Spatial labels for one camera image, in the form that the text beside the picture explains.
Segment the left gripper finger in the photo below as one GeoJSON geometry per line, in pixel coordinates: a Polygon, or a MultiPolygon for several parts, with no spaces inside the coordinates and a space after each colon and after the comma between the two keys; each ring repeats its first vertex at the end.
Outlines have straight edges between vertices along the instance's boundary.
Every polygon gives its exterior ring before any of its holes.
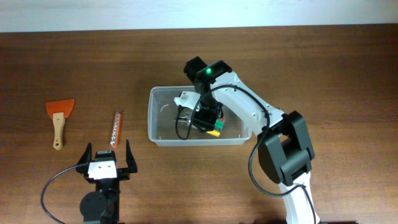
{"type": "Polygon", "coordinates": [[[86,164],[86,163],[91,161],[91,157],[92,157],[92,145],[89,142],[87,147],[86,147],[86,149],[85,149],[85,151],[84,151],[84,153],[83,153],[83,155],[80,157],[80,159],[79,159],[77,164],[78,165],[86,164]]]}
{"type": "Polygon", "coordinates": [[[137,169],[137,164],[132,154],[128,139],[126,140],[126,164],[128,169],[137,169]]]}

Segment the precision screwdriver set case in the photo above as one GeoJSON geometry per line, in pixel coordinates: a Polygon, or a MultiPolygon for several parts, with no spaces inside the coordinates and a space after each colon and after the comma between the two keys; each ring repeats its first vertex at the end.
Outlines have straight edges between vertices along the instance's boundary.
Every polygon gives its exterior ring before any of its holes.
{"type": "Polygon", "coordinates": [[[212,136],[215,136],[215,137],[219,137],[221,132],[222,132],[222,130],[223,130],[224,123],[225,123],[225,118],[218,118],[215,121],[215,125],[214,125],[213,130],[212,131],[207,131],[206,133],[210,134],[212,136]]]}

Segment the orange-black long nose pliers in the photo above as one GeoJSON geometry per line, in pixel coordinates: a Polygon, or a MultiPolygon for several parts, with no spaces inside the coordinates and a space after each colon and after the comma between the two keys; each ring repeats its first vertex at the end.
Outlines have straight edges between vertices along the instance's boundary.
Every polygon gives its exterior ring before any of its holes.
{"type": "Polygon", "coordinates": [[[186,125],[189,125],[191,123],[191,117],[190,116],[179,116],[179,117],[174,117],[174,121],[178,121],[180,123],[185,123],[186,125]]]}

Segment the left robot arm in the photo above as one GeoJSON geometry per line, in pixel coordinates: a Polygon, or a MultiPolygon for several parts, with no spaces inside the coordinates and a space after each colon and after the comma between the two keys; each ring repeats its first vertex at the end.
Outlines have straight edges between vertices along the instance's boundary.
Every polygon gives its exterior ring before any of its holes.
{"type": "Polygon", "coordinates": [[[125,168],[117,167],[114,151],[98,151],[92,156],[92,145],[88,144],[76,164],[76,172],[95,185],[95,190],[87,193],[80,202],[80,213],[84,223],[118,223],[120,182],[130,179],[137,172],[137,164],[126,142],[125,168]]]}

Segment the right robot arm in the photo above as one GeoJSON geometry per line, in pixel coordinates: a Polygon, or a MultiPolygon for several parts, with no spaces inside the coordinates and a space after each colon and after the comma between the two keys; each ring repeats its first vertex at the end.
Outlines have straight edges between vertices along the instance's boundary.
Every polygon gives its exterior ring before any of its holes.
{"type": "Polygon", "coordinates": [[[178,112],[190,109],[188,128],[214,134],[221,130],[222,107],[228,107],[257,136],[248,160],[254,186],[284,200],[287,223],[319,223],[310,192],[311,161],[315,157],[303,116],[271,106],[249,89],[224,61],[211,65],[200,57],[183,69],[193,83],[174,99],[178,112]]]}

